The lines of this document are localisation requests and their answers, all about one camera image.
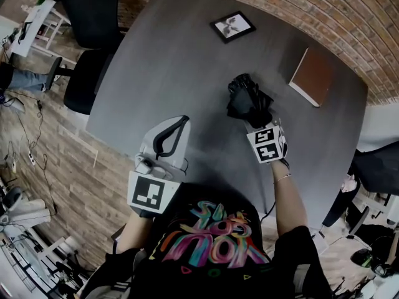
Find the power outlet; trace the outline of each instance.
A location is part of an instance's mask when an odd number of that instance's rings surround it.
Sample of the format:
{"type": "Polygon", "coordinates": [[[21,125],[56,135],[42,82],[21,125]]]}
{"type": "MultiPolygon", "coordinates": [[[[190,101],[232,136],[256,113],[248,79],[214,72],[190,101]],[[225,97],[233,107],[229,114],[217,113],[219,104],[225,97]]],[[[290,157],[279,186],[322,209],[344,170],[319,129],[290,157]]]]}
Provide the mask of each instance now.
{"type": "Polygon", "coordinates": [[[35,166],[36,165],[36,160],[33,158],[33,155],[32,155],[31,152],[29,152],[29,159],[31,160],[32,165],[35,166]]]}

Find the bracelet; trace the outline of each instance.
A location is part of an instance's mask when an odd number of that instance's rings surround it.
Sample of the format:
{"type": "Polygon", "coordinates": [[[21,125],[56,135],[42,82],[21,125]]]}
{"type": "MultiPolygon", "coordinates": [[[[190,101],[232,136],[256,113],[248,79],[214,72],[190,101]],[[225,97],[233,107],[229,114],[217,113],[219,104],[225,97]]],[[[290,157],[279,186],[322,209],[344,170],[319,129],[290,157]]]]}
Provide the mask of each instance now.
{"type": "Polygon", "coordinates": [[[281,181],[284,178],[290,177],[291,173],[288,173],[287,175],[283,176],[282,178],[278,179],[276,182],[274,182],[274,184],[277,184],[279,181],[281,181]]]}

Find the black glove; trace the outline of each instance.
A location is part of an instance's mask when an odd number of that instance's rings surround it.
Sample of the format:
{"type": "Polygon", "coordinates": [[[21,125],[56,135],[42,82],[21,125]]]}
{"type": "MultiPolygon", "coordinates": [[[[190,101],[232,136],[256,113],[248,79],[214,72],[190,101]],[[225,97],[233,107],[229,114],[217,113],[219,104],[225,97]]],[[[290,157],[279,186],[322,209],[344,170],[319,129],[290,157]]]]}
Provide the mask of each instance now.
{"type": "Polygon", "coordinates": [[[251,80],[249,74],[238,75],[229,84],[228,89],[228,116],[247,120],[255,129],[265,127],[271,122],[273,116],[268,109],[273,99],[259,91],[259,85],[251,80]]]}

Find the black t-shirt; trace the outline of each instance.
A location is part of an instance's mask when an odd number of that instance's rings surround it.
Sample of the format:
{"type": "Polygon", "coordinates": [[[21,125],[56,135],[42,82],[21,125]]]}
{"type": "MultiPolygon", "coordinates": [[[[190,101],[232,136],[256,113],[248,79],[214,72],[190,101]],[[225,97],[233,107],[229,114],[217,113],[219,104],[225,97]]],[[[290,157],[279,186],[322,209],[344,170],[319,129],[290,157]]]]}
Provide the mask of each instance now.
{"type": "Polygon", "coordinates": [[[124,284],[132,275],[129,298],[162,295],[171,289],[174,297],[176,293],[183,297],[186,291],[199,297],[201,292],[225,295],[251,290],[265,298],[300,294],[332,298],[308,228],[281,236],[270,260],[263,251],[257,211],[236,192],[182,184],[155,219],[147,257],[133,273],[137,252],[107,255],[81,298],[99,285],[124,284]]]}

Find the chair backrest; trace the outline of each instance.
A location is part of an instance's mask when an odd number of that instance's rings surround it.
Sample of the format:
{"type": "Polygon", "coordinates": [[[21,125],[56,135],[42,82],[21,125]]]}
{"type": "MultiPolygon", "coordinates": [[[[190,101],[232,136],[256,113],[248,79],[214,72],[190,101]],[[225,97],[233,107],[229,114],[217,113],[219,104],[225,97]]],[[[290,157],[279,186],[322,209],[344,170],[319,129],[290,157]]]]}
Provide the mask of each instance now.
{"type": "Polygon", "coordinates": [[[62,3],[81,47],[117,49],[123,39],[118,28],[118,0],[55,1],[62,3]]]}
{"type": "Polygon", "coordinates": [[[375,151],[357,151],[352,168],[369,192],[399,196],[399,141],[375,151]]]}

